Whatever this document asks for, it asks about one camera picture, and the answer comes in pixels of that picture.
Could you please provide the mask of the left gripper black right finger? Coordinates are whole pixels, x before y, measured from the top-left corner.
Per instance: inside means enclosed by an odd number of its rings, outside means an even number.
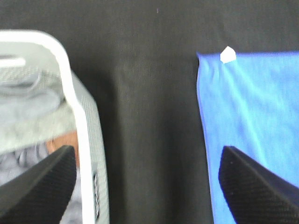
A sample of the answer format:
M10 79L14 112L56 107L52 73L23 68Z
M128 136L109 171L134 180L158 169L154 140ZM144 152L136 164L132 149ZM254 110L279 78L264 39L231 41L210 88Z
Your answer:
M222 150L218 179L238 224L297 224L299 189L233 146Z

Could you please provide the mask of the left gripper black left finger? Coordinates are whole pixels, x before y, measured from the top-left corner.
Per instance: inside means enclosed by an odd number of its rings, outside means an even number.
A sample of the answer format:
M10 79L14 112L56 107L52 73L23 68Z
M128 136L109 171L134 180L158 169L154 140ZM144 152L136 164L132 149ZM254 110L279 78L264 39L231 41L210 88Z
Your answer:
M77 170L72 146L62 146L0 188L2 224L58 224L71 199Z

